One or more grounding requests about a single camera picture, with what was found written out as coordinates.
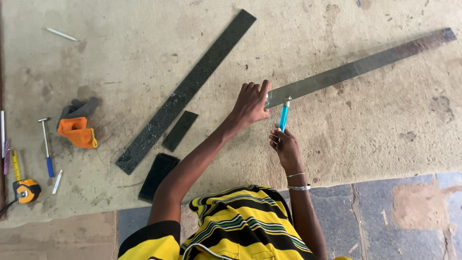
silver bangle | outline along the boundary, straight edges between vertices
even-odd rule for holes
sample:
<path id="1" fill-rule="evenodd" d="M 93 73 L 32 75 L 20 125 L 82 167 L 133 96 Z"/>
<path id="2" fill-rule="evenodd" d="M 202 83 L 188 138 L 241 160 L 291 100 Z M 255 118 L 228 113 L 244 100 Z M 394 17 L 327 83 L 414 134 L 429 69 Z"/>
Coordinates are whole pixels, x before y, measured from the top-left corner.
<path id="1" fill-rule="evenodd" d="M 292 176 L 295 176 L 295 175 L 299 175 L 299 174 L 305 174 L 305 173 L 298 173 L 298 174 L 294 174 L 294 175 L 289 175 L 289 176 L 287 176 L 287 177 L 289 178 L 289 177 L 292 177 Z"/>
<path id="2" fill-rule="evenodd" d="M 311 184 L 308 184 L 307 186 L 302 186 L 302 187 L 287 186 L 287 188 L 293 191 L 307 191 L 311 189 Z"/>

gray glove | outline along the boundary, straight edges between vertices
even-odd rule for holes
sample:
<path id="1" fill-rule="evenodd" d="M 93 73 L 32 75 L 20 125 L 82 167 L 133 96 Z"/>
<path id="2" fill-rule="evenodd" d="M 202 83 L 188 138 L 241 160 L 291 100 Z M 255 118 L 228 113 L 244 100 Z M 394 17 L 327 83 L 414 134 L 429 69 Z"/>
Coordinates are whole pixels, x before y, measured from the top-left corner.
<path id="1" fill-rule="evenodd" d="M 98 99 L 92 97 L 86 104 L 82 104 L 78 99 L 73 99 L 71 101 L 72 105 L 68 105 L 62 109 L 61 116 L 59 117 L 58 125 L 56 126 L 56 130 L 59 128 L 59 124 L 61 119 L 72 119 L 72 118 L 87 118 L 91 115 L 96 107 L 98 106 Z"/>

hammer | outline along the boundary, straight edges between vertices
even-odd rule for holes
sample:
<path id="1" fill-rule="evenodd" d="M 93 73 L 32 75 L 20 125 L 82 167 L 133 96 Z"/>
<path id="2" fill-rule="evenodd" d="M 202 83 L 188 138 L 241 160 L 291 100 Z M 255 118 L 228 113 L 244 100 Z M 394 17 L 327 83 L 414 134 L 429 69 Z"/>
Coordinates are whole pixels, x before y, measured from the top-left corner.
<path id="1" fill-rule="evenodd" d="M 48 140 L 47 140 L 47 132 L 45 130 L 45 121 L 49 118 L 40 119 L 39 122 L 42 122 L 43 126 L 43 136 L 45 136 L 45 148 L 47 150 L 47 167 L 48 167 L 48 177 L 52 178 L 55 176 L 53 173 L 53 165 L 51 164 L 50 154 L 48 153 Z"/>

concrete floor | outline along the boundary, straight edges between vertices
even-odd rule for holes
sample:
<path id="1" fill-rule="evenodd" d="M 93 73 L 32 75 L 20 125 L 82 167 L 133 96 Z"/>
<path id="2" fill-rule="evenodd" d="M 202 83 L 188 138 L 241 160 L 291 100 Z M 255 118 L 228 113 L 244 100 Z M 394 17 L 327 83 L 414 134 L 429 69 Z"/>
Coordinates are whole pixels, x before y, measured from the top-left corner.
<path id="1" fill-rule="evenodd" d="M 155 154 L 166 152 L 162 140 L 131 176 L 114 162 L 241 8 L 257 21 L 186 107 L 199 117 L 174 156 L 184 158 L 221 123 L 243 82 L 270 79 L 276 88 L 436 29 L 452 27 L 458 36 L 462 29 L 459 0 L 362 0 L 361 7 L 353 0 L 2 5 L 7 136 L 23 176 L 35 179 L 43 194 L 11 210 L 0 227 L 146 206 L 137 194 Z M 461 170 L 461 61 L 456 41 L 294 100 L 288 127 L 312 184 Z M 83 150 L 55 125 L 71 99 L 91 96 L 102 102 L 89 120 L 99 147 Z M 271 114 L 223 148 L 185 201 L 249 183 L 285 188 L 267 144 L 280 108 Z M 51 155 L 55 170 L 64 171 L 56 196 L 36 123 L 43 117 L 52 118 Z M 11 198 L 14 177 L 7 178 Z"/>
<path id="2" fill-rule="evenodd" d="M 287 191 L 282 194 L 288 198 Z M 462 173 L 314 188 L 311 198 L 330 258 L 462 260 Z M 116 259 L 117 248 L 145 226 L 149 211 L 143 207 L 0 229 L 0 258 Z M 197 229 L 187 205 L 181 221 L 184 241 Z"/>

